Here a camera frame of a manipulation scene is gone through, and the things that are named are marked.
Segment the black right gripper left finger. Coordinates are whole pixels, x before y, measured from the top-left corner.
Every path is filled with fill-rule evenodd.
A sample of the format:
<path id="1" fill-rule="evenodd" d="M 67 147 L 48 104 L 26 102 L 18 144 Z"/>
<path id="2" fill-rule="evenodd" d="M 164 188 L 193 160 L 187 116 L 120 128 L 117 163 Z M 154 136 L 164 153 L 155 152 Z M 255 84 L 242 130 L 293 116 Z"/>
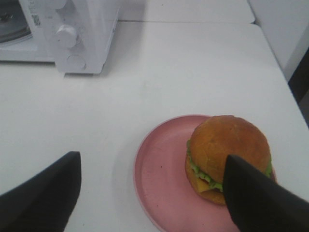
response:
<path id="1" fill-rule="evenodd" d="M 81 155 L 71 151 L 0 196 L 2 232 L 62 232 L 81 189 Z"/>

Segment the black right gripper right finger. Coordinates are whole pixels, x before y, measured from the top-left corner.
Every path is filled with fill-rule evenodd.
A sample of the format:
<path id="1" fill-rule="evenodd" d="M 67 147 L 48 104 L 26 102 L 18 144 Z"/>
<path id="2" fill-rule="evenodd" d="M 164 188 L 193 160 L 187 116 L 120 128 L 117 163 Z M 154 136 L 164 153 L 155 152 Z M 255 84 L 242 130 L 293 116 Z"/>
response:
<path id="1" fill-rule="evenodd" d="M 309 203 L 239 156 L 226 159 L 223 193 L 231 219 L 241 232 L 309 230 Z"/>

